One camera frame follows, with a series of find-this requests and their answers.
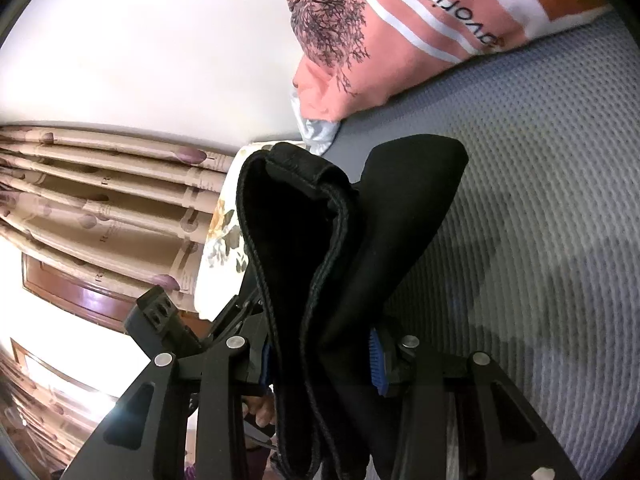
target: metal screw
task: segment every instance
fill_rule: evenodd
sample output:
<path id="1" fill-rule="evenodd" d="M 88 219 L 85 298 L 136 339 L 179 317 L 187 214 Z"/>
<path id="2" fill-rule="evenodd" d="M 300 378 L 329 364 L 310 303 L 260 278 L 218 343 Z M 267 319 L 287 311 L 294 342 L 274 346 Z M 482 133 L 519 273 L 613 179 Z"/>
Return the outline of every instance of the metal screw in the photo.
<path id="1" fill-rule="evenodd" d="M 400 344 L 405 348 L 418 348 L 420 340 L 415 335 L 406 335 L 400 340 Z"/>
<path id="2" fill-rule="evenodd" d="M 226 340 L 226 345 L 231 349 L 242 348 L 244 343 L 244 337 L 241 335 L 233 335 Z"/>
<path id="3" fill-rule="evenodd" d="M 491 362 L 491 358 L 484 352 L 476 352 L 474 354 L 474 362 L 480 366 L 487 366 Z"/>
<path id="4" fill-rule="evenodd" d="M 172 357 L 171 354 L 167 354 L 166 352 L 163 352 L 156 356 L 156 358 L 154 359 L 154 363 L 156 364 L 156 366 L 167 366 L 173 360 L 174 358 Z"/>
<path id="5" fill-rule="evenodd" d="M 555 477 L 556 472 L 549 467 L 539 467 L 531 475 L 533 480 L 554 480 Z"/>

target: tree print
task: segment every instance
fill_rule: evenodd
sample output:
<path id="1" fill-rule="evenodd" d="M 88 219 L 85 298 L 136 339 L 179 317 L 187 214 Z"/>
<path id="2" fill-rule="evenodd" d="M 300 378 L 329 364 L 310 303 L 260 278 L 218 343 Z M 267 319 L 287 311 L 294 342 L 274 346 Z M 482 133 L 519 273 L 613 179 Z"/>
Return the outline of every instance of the tree print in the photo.
<path id="1" fill-rule="evenodd" d="M 333 68 L 338 89 L 351 95 L 345 67 L 350 70 L 369 57 L 362 33 L 364 8 L 363 0 L 289 0 L 291 27 L 305 55 Z"/>

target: black metal bracket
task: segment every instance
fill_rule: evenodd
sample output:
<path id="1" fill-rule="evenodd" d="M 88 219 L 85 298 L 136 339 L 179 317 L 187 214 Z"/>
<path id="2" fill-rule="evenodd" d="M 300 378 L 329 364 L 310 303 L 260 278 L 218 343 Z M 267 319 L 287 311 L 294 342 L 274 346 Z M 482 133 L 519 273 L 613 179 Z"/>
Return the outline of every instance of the black metal bracket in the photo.
<path id="1" fill-rule="evenodd" d="M 181 479 L 187 418 L 197 405 L 198 478 L 247 478 L 241 396 L 262 395 L 267 387 L 268 331 L 258 297 L 233 298 L 199 341 L 154 287 L 138 299 L 126 328 L 151 362 L 82 446 L 64 480 Z"/>
<path id="2" fill-rule="evenodd" d="M 463 480 L 580 480 L 530 403 L 484 352 L 469 358 L 416 348 L 393 480 L 446 480 L 446 394 L 456 403 Z"/>

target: finger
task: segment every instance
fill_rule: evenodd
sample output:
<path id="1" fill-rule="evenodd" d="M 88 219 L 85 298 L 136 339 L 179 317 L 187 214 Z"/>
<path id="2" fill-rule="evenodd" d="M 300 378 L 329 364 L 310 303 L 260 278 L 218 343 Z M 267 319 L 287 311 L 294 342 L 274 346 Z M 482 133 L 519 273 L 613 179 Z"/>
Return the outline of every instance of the finger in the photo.
<path id="1" fill-rule="evenodd" d="M 265 402 L 260 410 L 258 410 L 258 412 L 255 414 L 255 423 L 261 428 L 264 428 L 266 425 L 268 425 L 272 417 L 272 406 L 268 402 Z"/>
<path id="2" fill-rule="evenodd" d="M 248 406 L 249 413 L 251 413 L 252 415 L 258 413 L 258 410 L 260 410 L 260 408 L 264 404 L 264 399 L 262 397 L 243 397 L 242 399 Z"/>
<path id="3" fill-rule="evenodd" d="M 276 423 L 276 402 L 275 402 L 275 397 L 271 396 L 269 398 L 269 406 L 270 406 L 270 412 L 271 412 L 271 419 L 269 420 L 269 424 L 275 424 Z"/>

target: white wall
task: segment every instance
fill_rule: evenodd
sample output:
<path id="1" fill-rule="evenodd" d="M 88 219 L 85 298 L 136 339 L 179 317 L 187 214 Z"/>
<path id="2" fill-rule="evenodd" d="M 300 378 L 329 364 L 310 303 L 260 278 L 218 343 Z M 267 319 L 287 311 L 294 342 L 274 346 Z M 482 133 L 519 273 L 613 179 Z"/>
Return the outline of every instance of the white wall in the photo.
<path id="1" fill-rule="evenodd" d="M 69 314 L 22 288 L 21 253 L 0 238 L 0 345 L 10 338 L 57 370 L 120 396 L 148 363 L 127 335 Z"/>
<path id="2" fill-rule="evenodd" d="M 292 139 L 300 57 L 286 0 L 33 0 L 0 50 L 0 123 Z"/>

